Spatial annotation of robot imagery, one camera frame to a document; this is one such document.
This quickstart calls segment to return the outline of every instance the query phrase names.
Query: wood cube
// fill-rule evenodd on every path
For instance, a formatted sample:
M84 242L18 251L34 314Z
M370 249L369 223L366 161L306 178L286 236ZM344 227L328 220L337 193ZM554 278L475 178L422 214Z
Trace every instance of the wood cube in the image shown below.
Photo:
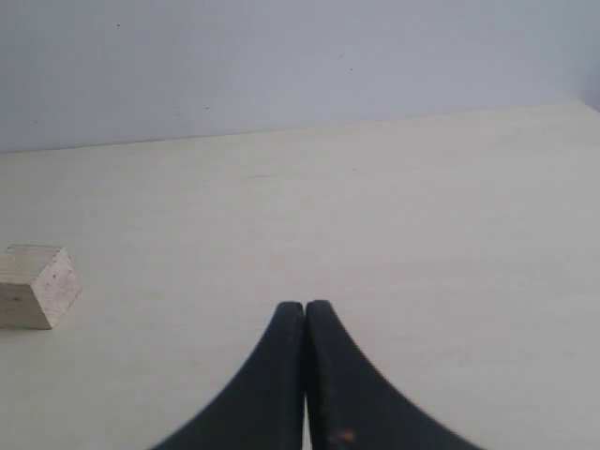
M10 246L0 254L0 327L51 329L81 290L64 248Z

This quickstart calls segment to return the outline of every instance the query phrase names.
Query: white wall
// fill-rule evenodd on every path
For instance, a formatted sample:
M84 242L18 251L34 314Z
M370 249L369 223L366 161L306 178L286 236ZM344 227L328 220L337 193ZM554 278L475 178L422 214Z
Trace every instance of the white wall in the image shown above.
M593 97L599 19L597 0L3 0L0 151Z

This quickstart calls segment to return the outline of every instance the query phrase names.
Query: table surface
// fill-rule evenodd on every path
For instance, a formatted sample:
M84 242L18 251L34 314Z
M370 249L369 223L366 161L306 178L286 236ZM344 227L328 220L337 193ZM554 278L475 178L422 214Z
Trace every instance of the table surface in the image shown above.
M83 284L0 330L2 448L148 448L314 298L488 450L599 448L599 149L575 102L0 156L0 244Z

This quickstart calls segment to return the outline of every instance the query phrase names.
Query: light wooden table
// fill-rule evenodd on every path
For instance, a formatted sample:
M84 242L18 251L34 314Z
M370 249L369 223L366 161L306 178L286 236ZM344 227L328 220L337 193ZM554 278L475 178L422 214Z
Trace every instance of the light wooden table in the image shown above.
M0 331L0 447L144 449L327 298L383 374L494 449L600 448L600 115L580 103L0 157L0 247L83 293Z

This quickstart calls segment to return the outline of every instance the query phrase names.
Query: wooden block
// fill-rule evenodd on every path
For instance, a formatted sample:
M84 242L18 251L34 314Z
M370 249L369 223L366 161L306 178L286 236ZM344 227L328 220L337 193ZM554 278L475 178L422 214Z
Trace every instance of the wooden block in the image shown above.
M64 248L10 246L0 254L0 327L51 329L81 290Z

